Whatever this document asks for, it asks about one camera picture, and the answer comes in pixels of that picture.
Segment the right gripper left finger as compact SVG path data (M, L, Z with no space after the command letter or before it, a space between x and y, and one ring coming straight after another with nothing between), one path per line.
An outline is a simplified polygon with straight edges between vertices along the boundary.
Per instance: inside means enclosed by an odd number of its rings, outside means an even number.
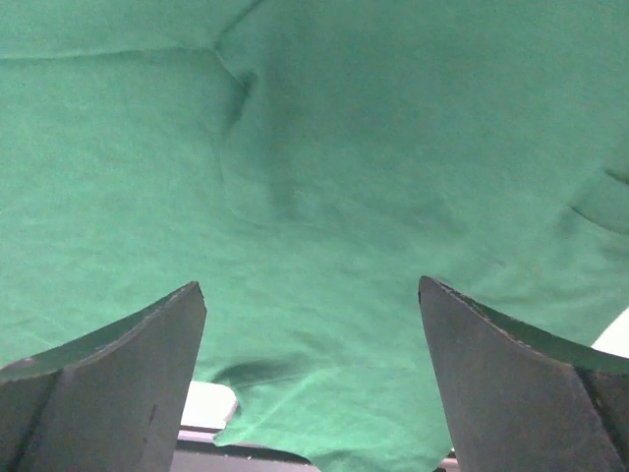
M2 470L169 470L205 319L190 282L3 367Z

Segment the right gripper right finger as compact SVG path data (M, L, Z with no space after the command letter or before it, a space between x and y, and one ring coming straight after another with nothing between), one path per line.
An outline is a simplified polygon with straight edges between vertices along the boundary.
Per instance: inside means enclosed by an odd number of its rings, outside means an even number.
M419 304L461 470L627 470L627 359L520 322L428 276Z

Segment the dark green t shirt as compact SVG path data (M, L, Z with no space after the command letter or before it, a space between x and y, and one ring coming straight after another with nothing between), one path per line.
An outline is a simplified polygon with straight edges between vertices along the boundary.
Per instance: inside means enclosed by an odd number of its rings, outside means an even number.
M1 361L189 281L223 445L451 447L427 275L589 345L628 305L624 1L5 1Z

